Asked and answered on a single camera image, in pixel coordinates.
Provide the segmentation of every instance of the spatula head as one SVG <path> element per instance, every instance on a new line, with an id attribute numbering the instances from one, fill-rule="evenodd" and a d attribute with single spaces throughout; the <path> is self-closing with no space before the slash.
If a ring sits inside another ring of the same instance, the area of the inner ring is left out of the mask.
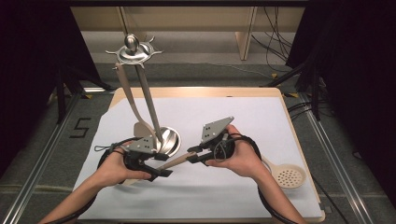
<path id="1" fill-rule="evenodd" d="M 293 164 L 278 165 L 275 170 L 272 170 L 272 175 L 277 184 L 284 189 L 298 188 L 306 179 L 303 168 Z"/>
<path id="2" fill-rule="evenodd" d="M 135 137 L 146 137 L 151 135 L 150 129 L 143 123 L 137 122 L 134 125 L 134 136 Z"/>

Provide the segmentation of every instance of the gray floor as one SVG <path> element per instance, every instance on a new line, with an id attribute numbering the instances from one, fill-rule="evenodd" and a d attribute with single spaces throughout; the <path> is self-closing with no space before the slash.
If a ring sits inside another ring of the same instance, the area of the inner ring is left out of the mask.
<path id="1" fill-rule="evenodd" d="M 106 55 L 105 50 L 117 50 L 122 45 L 122 33 L 83 33 L 87 45 L 96 62 L 97 69 L 104 82 L 118 87 L 119 84 L 112 71 L 114 55 Z M 245 86 L 257 87 L 271 81 L 273 73 L 281 76 L 275 69 L 288 69 L 275 55 L 268 55 L 266 50 L 254 40 L 251 42 L 248 59 L 239 60 L 239 53 L 232 33 L 152 33 L 153 42 L 164 53 L 155 55 L 147 65 L 150 86 Z M 254 34 L 263 43 L 268 43 L 264 34 Z M 292 41 L 293 34 L 285 34 Z M 295 92 L 293 84 L 297 77 L 291 78 L 279 88 L 285 92 Z M 83 82 L 86 87 L 93 87 Z M 39 179 L 35 191 L 26 205 L 20 223 L 35 223 L 59 203 L 73 188 L 76 178 L 90 147 L 97 129 L 97 121 L 106 112 L 111 101 L 111 93 L 95 94 L 91 98 L 78 100 L 64 132 L 51 155 L 51 159 Z M 285 97 L 287 107 L 299 104 L 300 98 Z M 380 188 L 369 168 L 363 161 L 352 156 L 353 143 L 347 137 L 337 117 L 332 114 L 329 105 L 321 105 L 321 124 L 332 141 L 332 145 L 348 176 L 362 197 L 374 223 L 396 223 L 396 213 L 387 196 Z M 57 119 L 56 101 L 49 104 L 48 111 L 36 127 L 30 144 L 19 153 L 6 174 L 0 180 L 0 217 L 4 218 L 8 208 L 18 195 L 21 186 L 35 166 L 42 148 L 47 144 Z M 89 127 L 85 138 L 70 138 L 81 134 L 75 130 L 80 118 Z M 359 223 L 352 206 L 335 175 L 322 144 L 306 114 L 293 120 L 293 126 L 312 175 L 327 191 L 349 223 Z M 326 195 L 320 190 L 318 194 L 326 208 L 323 223 L 343 223 Z"/>

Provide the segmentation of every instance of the aluminum rail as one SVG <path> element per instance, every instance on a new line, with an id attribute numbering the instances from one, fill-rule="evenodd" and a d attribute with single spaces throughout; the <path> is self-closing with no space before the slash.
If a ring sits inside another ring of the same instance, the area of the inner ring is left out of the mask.
<path id="1" fill-rule="evenodd" d="M 300 97 L 304 103 L 309 102 L 307 96 L 304 93 L 300 93 Z M 326 153 L 326 156 L 334 170 L 334 173 L 340 182 L 341 188 L 343 189 L 347 199 L 349 200 L 350 206 L 352 207 L 355 216 L 357 217 L 359 223 L 374 223 L 371 215 L 364 203 L 362 197 L 359 195 L 356 187 L 352 183 L 347 170 L 345 169 L 343 163 L 340 161 L 340 158 L 337 155 L 334 147 L 332 146 L 332 142 L 326 134 L 323 126 L 320 121 L 317 121 L 315 116 L 311 111 L 307 113 L 308 119 L 311 122 L 311 125 L 317 134 L 318 140 L 323 146 L 323 149 Z"/>
<path id="2" fill-rule="evenodd" d="M 21 218 L 21 215 L 29 203 L 29 200 L 35 190 L 35 186 L 38 183 L 38 180 L 42 176 L 45 168 L 47 167 L 47 163 L 49 162 L 51 155 L 56 148 L 60 137 L 64 131 L 64 127 L 75 108 L 78 99 L 80 98 L 79 94 L 73 95 L 71 98 L 70 103 L 67 107 L 67 112 L 64 116 L 64 119 L 61 123 L 57 124 L 52 131 L 52 134 L 47 142 L 46 146 L 44 147 L 40 157 L 38 158 L 37 162 L 35 163 L 35 167 L 33 168 L 32 172 L 29 174 L 27 180 L 21 187 L 21 190 L 14 200 L 13 204 L 9 207 L 8 212 L 6 214 L 6 218 L 3 220 L 4 224 L 14 224 L 18 223 Z"/>

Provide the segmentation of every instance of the table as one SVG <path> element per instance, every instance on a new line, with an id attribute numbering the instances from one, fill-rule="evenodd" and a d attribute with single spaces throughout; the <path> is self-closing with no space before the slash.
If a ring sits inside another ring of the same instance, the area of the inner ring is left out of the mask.
<path id="1" fill-rule="evenodd" d="M 148 111 L 142 113 L 146 105 L 142 91 L 136 88 L 132 88 L 132 91 L 140 114 L 149 120 Z M 308 174 L 307 180 L 297 189 L 285 189 L 285 193 L 308 221 L 320 222 L 324 219 L 304 154 L 278 89 L 151 88 L 151 94 L 160 125 L 171 126 L 181 135 L 182 148 L 175 157 L 184 154 L 190 144 L 199 142 L 202 125 L 197 123 L 215 121 L 214 118 L 222 119 L 232 113 L 230 116 L 235 116 L 233 124 L 255 140 L 259 147 L 265 144 L 261 152 L 271 161 L 276 164 L 295 163 L 304 167 Z M 246 122 L 253 118 L 254 125 Z M 96 169 L 101 153 L 94 152 L 93 148 L 130 137 L 135 122 L 123 90 L 117 89 L 108 112 L 101 118 L 75 188 Z M 148 162 L 152 166 L 161 165 L 157 161 Z M 270 220 L 269 213 L 263 209 L 258 198 L 257 187 L 251 180 L 224 169 L 205 168 L 200 163 L 185 162 L 172 170 L 171 176 L 159 177 L 152 183 L 142 181 L 131 187 L 103 189 L 92 207 L 80 218 L 161 223 L 252 223 Z"/>

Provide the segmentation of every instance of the person's left hand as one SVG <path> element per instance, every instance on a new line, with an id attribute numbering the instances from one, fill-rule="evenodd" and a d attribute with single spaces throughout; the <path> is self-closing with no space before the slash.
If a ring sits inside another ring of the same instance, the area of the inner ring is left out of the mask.
<path id="1" fill-rule="evenodd" d="M 112 152 L 107 156 L 102 165 L 91 176 L 95 185 L 100 188 L 114 186 L 125 179 L 149 179 L 151 175 L 143 171 L 133 171 L 125 167 L 122 148 L 114 149 L 118 152 Z"/>

